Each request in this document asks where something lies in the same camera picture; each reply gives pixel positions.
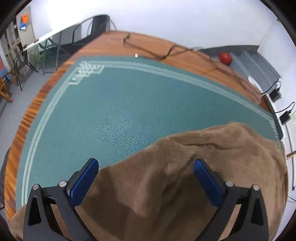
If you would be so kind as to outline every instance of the blue gripper pad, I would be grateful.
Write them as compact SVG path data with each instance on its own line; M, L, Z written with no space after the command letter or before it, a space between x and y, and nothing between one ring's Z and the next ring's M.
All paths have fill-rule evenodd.
M195 160L193 163L193 172L211 204L220 208L223 204L222 191L199 159Z
M96 159L92 159L90 164L82 173L78 172L80 174L80 177L75 182L69 193L70 205L72 207L79 206L82 203L87 191L89 190L96 175L98 174L98 171L99 163Z

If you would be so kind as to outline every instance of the wooden table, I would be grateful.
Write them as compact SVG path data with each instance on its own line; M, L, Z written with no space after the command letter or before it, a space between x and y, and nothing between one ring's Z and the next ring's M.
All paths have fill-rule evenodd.
M4 198L6 216L8 221L10 221L11 217L16 212L15 192L17 171L21 152L24 147L29 128L31 127L34 118L36 117L39 108L46 98L48 92L79 57L135 56L136 53L150 56L147 52L143 50L139 50L134 47L123 46L123 38L125 38L127 35L128 32L123 31L112 31L104 33L100 37L80 49L66 62L64 62L63 65L49 78L47 83L41 88L40 92L37 94L37 96L28 107L13 140L5 172ZM170 41L136 33L132 33L128 41L160 55L165 55L170 47L174 44ZM172 53L180 50L182 49L176 48L175 50L173 50ZM238 79L238 77L234 75L232 69L219 63L218 61L215 64L212 64L211 61L209 61L209 56L207 56L206 54L200 52L193 53L188 51L177 56L169 56L165 60L162 60L162 62L177 68L190 71L192 73L208 77L213 81L216 81L239 92L253 102L259 104L264 109L269 110L265 100L261 99L261 95L258 93L258 91L256 91L256 89L251 84L249 84L249 82L244 77L239 76L240 79Z

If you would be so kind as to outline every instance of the power adapter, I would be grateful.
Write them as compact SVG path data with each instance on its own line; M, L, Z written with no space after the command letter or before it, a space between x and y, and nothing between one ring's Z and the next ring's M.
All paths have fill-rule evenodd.
M282 125L286 124L291 119L290 118L290 113L291 113L290 110L289 111L285 111L285 113L280 116L279 119L281 120L281 124Z
M278 99L281 98L281 93L279 92L279 88L275 88L270 94L269 97L271 98L272 102L276 102Z

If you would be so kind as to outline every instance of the red ball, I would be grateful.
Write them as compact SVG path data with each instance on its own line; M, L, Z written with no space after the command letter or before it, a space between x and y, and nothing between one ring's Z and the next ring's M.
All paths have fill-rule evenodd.
M232 57L229 53L223 52L220 54L220 62L226 65L230 65L232 61Z

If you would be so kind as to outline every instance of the wooden stick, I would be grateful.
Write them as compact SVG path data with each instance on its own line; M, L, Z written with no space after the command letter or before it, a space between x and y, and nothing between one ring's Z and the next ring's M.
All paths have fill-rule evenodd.
M12 99L11 99L9 96L7 96L6 94L4 94L4 93L2 92L2 90L0 90L0 95L1 95L4 99L6 99L7 102L12 103Z
M296 154L296 150L295 151L293 151L293 152L291 152L291 153L289 153L288 155L287 155L287 159L290 159L292 156L294 156Z

